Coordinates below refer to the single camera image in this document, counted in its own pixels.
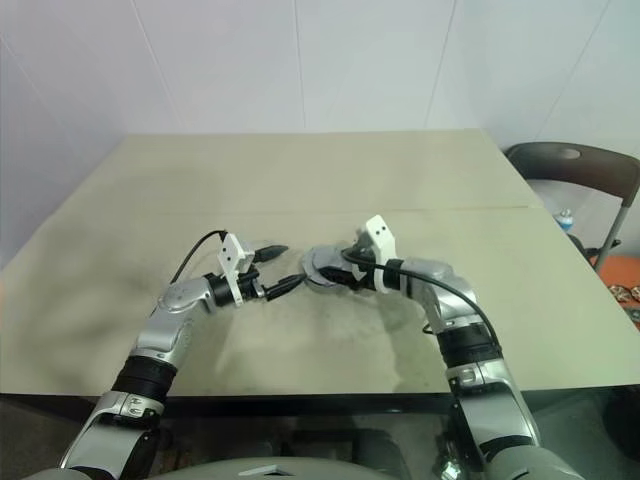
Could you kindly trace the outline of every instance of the silver arm segment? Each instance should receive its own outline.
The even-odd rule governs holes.
[[[407,259],[401,268],[440,280],[475,301],[469,283],[455,275],[446,263]],[[417,278],[401,276],[400,290],[408,298],[417,301],[427,313],[448,366],[445,375],[457,406],[466,418],[478,454],[486,461],[495,449],[491,445],[497,445],[505,438],[518,438],[515,441],[540,445],[531,412],[499,348],[491,345],[494,339],[490,338],[476,312],[456,295]],[[480,347],[484,346],[478,342],[478,337],[483,333],[486,335],[486,352],[480,351]],[[459,345],[449,348],[447,342],[457,342]],[[458,348],[461,354],[448,355],[452,348]],[[469,350],[469,355],[464,354],[465,348]],[[471,354],[472,348],[479,352]]]
[[[440,280],[475,302],[469,283],[457,276],[450,265],[422,259],[407,259],[403,270]],[[579,480],[582,479],[554,453],[540,446],[537,425],[522,394],[516,386],[500,350],[495,358],[476,361],[470,355],[448,355],[447,341],[464,342],[477,347],[468,335],[456,334],[469,329],[486,328],[482,319],[462,299],[440,287],[417,278],[401,276],[400,291],[418,302],[427,313],[433,333],[438,337],[447,363],[446,377],[455,396],[454,410],[465,423],[473,439],[481,468],[491,480]]]
[[[131,350],[127,360],[127,365],[135,362],[131,371],[125,366],[113,390],[102,395],[61,468],[90,467],[120,478],[127,463],[135,462],[133,457],[146,453],[171,380],[187,354],[191,331],[215,310],[205,278],[169,286]]]

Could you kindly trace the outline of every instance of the black cable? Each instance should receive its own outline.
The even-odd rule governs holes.
[[[487,327],[487,330],[489,330],[489,334],[491,335],[491,338],[495,342],[496,346],[500,348],[500,341],[498,340],[498,335],[496,334],[496,331],[494,330],[493,325],[491,325],[491,322],[489,321],[489,318],[487,317],[487,315],[482,311],[482,309],[478,306],[477,303],[475,303],[473,300],[471,300],[469,297],[467,297],[464,293],[462,293],[457,288],[447,285],[446,283],[441,282],[440,280],[436,280],[435,278],[428,277],[427,275],[421,275],[419,273],[412,272],[411,270],[404,270],[402,268],[390,267],[390,266],[381,265],[375,262],[360,260],[358,258],[350,256],[345,251],[342,252],[342,257],[347,262],[355,263],[356,265],[360,265],[363,267],[371,267],[371,268],[375,268],[377,270],[382,270],[385,272],[394,272],[399,275],[405,275],[410,278],[415,278],[416,280],[422,280],[425,283],[430,283],[431,285],[440,287],[441,289],[446,290],[447,292],[455,295],[464,303],[469,305],[473,309],[473,311],[476,312],[476,314],[482,319],[485,326]]]
[[[227,231],[213,230],[207,233],[206,235],[204,235],[200,240],[198,240],[196,244],[191,248],[191,250],[189,250],[189,253],[187,253],[187,256],[184,257],[184,260],[178,267],[178,270],[176,270],[176,273],[173,274],[173,277],[171,278],[171,281],[169,283],[176,283],[176,280],[178,280],[178,278],[180,277],[180,274],[182,274],[184,267],[187,266],[187,263],[189,263],[189,260],[191,260],[191,257],[193,257],[193,254],[196,253],[196,250],[198,250],[198,248],[200,248],[200,245],[202,245],[207,239],[213,237],[214,235],[218,235],[220,237],[220,240],[224,240],[224,237],[227,235]]]

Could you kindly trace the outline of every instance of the black arm joint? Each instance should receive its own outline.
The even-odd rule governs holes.
[[[445,330],[438,334],[438,344],[448,368],[502,358],[500,346],[483,323]]]

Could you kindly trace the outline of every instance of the floor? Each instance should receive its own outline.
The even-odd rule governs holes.
[[[580,392],[535,413],[545,446],[559,454],[585,479],[640,478],[640,463],[626,458],[609,440],[601,420],[602,393]],[[290,439],[294,430],[379,429],[399,446],[413,480],[435,478],[431,472],[437,456],[435,437],[444,418],[438,415],[396,414],[357,417],[214,418],[175,421],[171,429],[175,446],[186,452],[179,463],[199,464],[237,456],[268,455],[273,442]],[[78,425],[25,410],[0,401],[0,476],[20,479],[55,466]],[[348,455],[336,444],[298,444],[296,454]],[[167,468],[175,456],[157,457],[154,469]]]

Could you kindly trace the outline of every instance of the beige tabletop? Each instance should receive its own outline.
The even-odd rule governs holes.
[[[375,213],[400,256],[446,260],[471,282],[521,388],[640,383],[631,322],[496,148],[459,131],[127,139],[3,271],[0,390],[109,389],[207,230],[290,245],[261,268],[268,284]],[[186,275],[215,269],[216,248]],[[394,294],[301,287],[203,324],[171,393],[444,392],[424,322]]]

